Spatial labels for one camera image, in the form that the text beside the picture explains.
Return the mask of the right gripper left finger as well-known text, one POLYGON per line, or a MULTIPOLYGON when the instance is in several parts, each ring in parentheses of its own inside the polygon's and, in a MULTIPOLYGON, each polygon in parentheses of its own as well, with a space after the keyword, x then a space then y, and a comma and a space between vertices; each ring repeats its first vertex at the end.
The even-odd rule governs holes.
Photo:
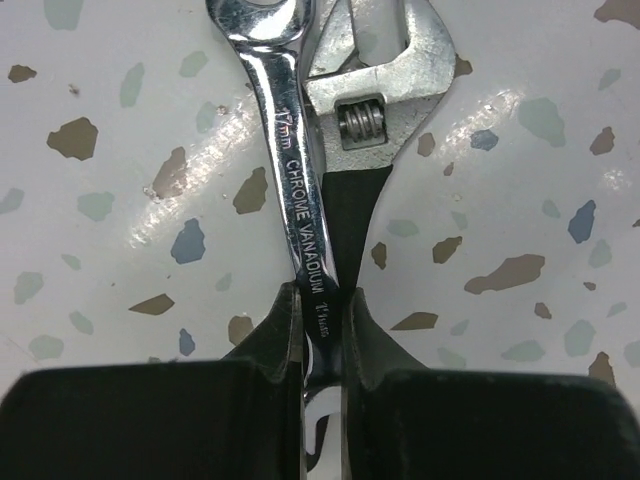
POLYGON ((218 360, 37 370, 1 403, 5 479, 300 479, 298 289, 218 360))

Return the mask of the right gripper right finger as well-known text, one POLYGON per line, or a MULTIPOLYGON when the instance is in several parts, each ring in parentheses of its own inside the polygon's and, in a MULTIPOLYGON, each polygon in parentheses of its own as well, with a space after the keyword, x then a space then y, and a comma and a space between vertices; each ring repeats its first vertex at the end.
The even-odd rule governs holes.
POLYGON ((635 479, 639 424, 586 376, 425 367, 356 291, 343 320, 352 479, 635 479))

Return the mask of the black-handled adjustable wrench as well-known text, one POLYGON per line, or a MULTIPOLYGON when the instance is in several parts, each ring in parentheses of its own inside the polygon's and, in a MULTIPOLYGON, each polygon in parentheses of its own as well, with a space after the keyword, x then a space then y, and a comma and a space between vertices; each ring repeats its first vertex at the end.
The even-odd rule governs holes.
POLYGON ((375 205, 393 163, 449 90, 452 38, 428 1, 394 1, 402 51, 367 65, 356 18, 367 1, 323 1, 319 41, 304 90, 321 135, 322 197, 342 291, 356 288, 375 205))

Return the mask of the silver open-end wrench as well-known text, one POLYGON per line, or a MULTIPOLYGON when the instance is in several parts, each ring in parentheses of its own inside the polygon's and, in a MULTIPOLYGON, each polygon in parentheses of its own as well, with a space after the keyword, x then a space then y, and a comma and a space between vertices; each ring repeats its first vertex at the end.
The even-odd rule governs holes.
POLYGON ((209 1, 254 89, 301 295, 305 466, 317 466, 341 377, 339 282, 304 106, 313 1, 209 1))

